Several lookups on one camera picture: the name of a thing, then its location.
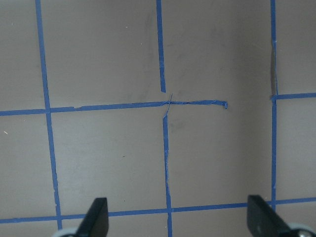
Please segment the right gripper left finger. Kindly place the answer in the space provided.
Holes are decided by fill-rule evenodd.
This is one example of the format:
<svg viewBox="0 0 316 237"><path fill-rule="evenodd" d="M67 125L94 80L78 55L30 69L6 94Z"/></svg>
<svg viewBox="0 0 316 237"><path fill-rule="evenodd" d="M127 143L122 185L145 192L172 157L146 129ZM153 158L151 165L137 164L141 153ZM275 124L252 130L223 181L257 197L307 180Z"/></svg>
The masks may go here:
<svg viewBox="0 0 316 237"><path fill-rule="evenodd" d="M79 225L76 237L106 237L109 230L108 203L106 197L96 198Z"/></svg>

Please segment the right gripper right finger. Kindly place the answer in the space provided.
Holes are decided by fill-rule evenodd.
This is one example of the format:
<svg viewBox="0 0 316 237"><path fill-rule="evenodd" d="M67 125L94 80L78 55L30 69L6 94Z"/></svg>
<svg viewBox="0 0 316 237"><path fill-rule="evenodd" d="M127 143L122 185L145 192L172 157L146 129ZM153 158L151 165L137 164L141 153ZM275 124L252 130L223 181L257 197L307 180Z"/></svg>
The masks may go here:
<svg viewBox="0 0 316 237"><path fill-rule="evenodd" d="M290 237L290 227L259 195L247 198L247 227L253 237Z"/></svg>

